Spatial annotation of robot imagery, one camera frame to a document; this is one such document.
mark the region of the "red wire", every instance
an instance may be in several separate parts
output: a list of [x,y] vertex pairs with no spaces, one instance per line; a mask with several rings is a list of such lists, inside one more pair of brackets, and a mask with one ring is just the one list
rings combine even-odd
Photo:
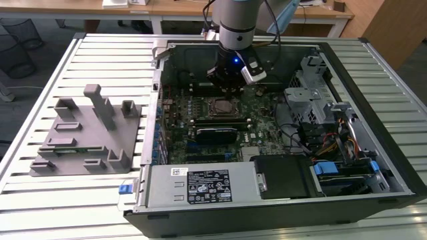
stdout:
[[324,147],[324,146],[326,145],[326,137],[328,137],[328,136],[332,136],[332,135],[336,135],[336,133],[332,132],[332,133],[328,133],[326,135],[324,135],[324,138],[322,138],[322,146],[321,146],[321,147]]

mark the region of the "cpu socket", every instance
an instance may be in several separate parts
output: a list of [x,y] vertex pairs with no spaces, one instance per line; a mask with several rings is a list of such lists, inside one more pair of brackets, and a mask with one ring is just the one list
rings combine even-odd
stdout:
[[233,119],[237,118],[238,108],[237,99],[210,98],[206,101],[208,116],[212,119]]

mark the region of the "sticker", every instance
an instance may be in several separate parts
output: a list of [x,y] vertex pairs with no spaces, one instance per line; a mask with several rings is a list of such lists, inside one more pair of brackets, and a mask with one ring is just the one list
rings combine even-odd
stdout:
[[186,184],[186,201],[189,204],[232,202],[228,170],[189,171],[186,173]]
[[130,11],[130,14],[148,14],[148,11]]
[[186,176],[188,168],[170,168],[170,176]]

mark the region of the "wire mesh trash can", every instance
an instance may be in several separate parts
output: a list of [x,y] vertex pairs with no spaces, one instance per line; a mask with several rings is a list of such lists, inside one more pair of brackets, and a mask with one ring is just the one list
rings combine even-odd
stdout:
[[0,69],[12,79],[20,79],[36,71],[36,65],[14,35],[0,35]]
[[42,40],[30,19],[0,18],[0,25],[9,34],[18,37],[20,44],[26,50],[36,49],[42,45]]

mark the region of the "white box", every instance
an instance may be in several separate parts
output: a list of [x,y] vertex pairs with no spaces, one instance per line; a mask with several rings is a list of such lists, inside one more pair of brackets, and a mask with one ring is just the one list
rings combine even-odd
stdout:
[[128,0],[129,4],[146,5],[149,0]]
[[128,8],[128,0],[102,0],[102,9],[125,9]]

